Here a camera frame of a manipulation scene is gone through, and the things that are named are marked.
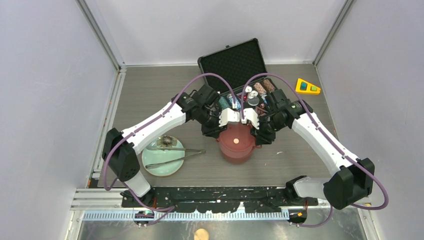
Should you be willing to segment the light green ceramic plate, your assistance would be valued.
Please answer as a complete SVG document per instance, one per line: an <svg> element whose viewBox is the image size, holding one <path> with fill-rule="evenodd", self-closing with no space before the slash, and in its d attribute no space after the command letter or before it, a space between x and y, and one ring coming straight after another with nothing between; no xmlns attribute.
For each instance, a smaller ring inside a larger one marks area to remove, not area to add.
<svg viewBox="0 0 424 240"><path fill-rule="evenodd" d="M185 151L182 143L173 136L163 135L152 141L141 154L141 162L148 173L167 177L183 165Z"/></svg>

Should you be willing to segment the metal tongs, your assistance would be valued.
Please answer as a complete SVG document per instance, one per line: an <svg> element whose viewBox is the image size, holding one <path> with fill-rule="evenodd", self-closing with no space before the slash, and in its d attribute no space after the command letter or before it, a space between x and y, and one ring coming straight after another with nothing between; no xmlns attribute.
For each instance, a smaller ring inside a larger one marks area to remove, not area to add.
<svg viewBox="0 0 424 240"><path fill-rule="evenodd" d="M174 163L178 161L185 161L188 159L192 159L193 157L197 155L203 155L206 153L206 150L202 148L196 149L196 148L184 148L184 147L183 148L153 147L153 148L148 148L148 150L164 152L164 154L159 154L158 160L156 160L154 163L145 164L144 167L146 169L154 169L166 164L170 164L170 163Z"/></svg>

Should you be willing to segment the black spiky sea cucumber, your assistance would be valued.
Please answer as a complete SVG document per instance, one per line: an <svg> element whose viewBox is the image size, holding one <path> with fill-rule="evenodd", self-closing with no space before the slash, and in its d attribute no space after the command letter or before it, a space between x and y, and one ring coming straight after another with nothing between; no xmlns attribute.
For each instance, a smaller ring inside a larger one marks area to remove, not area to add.
<svg viewBox="0 0 424 240"><path fill-rule="evenodd" d="M178 140L170 135L162 135L157 138L156 145L159 148L173 148L178 144Z"/></svg>

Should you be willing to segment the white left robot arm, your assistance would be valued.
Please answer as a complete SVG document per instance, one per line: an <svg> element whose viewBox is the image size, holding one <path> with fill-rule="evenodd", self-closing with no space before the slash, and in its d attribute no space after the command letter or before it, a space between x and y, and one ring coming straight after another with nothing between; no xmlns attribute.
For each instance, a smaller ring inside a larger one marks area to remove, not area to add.
<svg viewBox="0 0 424 240"><path fill-rule="evenodd" d="M239 99L233 90L229 91L229 107L219 105L220 94L208 85L186 93L181 90L162 109L142 122L124 130L110 129L105 137L101 157L117 179L131 193L141 207L153 202L151 185L141 172L138 160L140 154L151 142L166 132L185 124L197 121L205 136L218 138L232 121L240 121Z"/></svg>

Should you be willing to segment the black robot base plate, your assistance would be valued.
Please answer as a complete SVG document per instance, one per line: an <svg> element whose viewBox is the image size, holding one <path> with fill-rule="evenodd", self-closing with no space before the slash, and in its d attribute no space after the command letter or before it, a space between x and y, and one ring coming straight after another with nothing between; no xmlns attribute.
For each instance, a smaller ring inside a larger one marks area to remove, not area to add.
<svg viewBox="0 0 424 240"><path fill-rule="evenodd" d="M295 197L278 186L153 187L141 202L155 209L172 208L174 213L276 213L280 207L317 206L316 198Z"/></svg>

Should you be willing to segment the red steel-lined lunch box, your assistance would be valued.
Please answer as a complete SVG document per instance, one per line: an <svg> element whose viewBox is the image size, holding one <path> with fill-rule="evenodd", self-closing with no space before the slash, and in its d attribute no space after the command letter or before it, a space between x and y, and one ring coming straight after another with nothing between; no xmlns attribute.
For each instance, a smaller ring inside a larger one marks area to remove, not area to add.
<svg viewBox="0 0 424 240"><path fill-rule="evenodd" d="M240 165L247 162L253 155L256 147L253 146L245 151L234 151L230 148L226 148L223 145L220 146L220 152L222 157L229 163L234 165Z"/></svg>

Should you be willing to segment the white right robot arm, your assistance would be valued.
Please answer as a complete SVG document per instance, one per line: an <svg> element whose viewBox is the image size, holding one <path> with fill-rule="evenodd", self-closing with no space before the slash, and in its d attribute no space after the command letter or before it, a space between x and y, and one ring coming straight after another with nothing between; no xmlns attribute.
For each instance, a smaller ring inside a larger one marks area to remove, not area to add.
<svg viewBox="0 0 424 240"><path fill-rule="evenodd" d="M268 93L265 99L269 111L259 116L258 126L251 130L256 144L270 145L277 131L288 127L309 144L330 174L329 179L302 175L288 181L285 192L288 203L299 205L305 198L317 198L341 210L372 193L377 182L374 163L347 150L305 101L290 101L281 89Z"/></svg>

